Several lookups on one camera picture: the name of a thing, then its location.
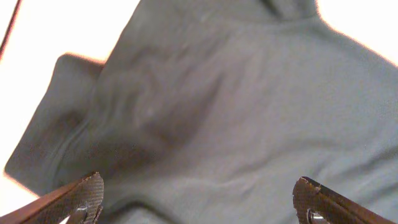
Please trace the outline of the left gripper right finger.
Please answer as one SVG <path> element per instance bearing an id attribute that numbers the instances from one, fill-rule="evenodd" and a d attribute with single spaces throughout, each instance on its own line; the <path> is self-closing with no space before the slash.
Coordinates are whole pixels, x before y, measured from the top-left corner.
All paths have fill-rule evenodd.
<path id="1" fill-rule="evenodd" d="M 296 181 L 292 195 L 300 224 L 394 224 L 309 177 Z"/>

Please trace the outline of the black polo shirt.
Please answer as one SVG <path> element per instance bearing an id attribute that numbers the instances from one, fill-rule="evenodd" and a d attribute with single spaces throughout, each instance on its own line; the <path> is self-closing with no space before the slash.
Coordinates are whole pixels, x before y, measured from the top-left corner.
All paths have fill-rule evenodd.
<path id="1" fill-rule="evenodd" d="M 142 0 L 104 67 L 63 55 L 6 172 L 90 172 L 100 223 L 296 223 L 307 176 L 397 220 L 397 68 L 313 1 Z"/>

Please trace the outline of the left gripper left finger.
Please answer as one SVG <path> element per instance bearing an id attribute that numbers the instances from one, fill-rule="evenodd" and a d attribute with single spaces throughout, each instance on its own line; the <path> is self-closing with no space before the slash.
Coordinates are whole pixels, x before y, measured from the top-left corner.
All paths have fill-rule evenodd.
<path id="1" fill-rule="evenodd" d="M 2 224 L 96 223 L 102 212 L 104 181 L 92 172 L 1 217 Z"/>

